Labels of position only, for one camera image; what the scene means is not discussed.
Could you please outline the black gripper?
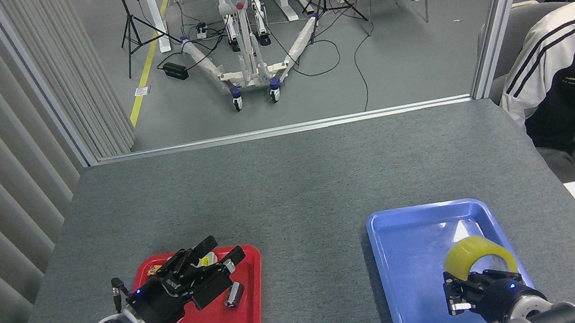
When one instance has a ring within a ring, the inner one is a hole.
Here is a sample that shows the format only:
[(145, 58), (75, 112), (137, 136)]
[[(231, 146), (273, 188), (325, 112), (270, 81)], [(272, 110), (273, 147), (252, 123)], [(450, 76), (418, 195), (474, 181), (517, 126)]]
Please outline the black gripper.
[(201, 310), (225, 291), (229, 301), (236, 300), (243, 288), (230, 276), (245, 259), (245, 252), (236, 246), (219, 260), (212, 252), (216, 246), (217, 239), (211, 235), (193, 248), (175, 252), (156, 275), (127, 292), (126, 303), (145, 323), (178, 323), (188, 303)]
[(447, 308), (450, 315), (472, 310), (486, 322), (508, 323), (514, 307), (526, 297), (534, 298), (533, 310), (542, 311), (547, 297), (527, 286), (519, 272), (486, 269), (483, 273), (470, 272), (467, 278), (458, 279), (443, 272)]

